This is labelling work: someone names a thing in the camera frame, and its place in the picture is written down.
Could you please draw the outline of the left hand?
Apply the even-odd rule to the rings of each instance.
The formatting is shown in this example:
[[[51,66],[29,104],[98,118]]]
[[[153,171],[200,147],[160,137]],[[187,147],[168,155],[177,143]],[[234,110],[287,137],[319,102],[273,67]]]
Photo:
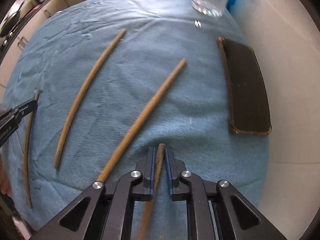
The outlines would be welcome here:
[[[2,156],[0,156],[0,188],[3,195],[11,197],[11,184],[3,164]]]

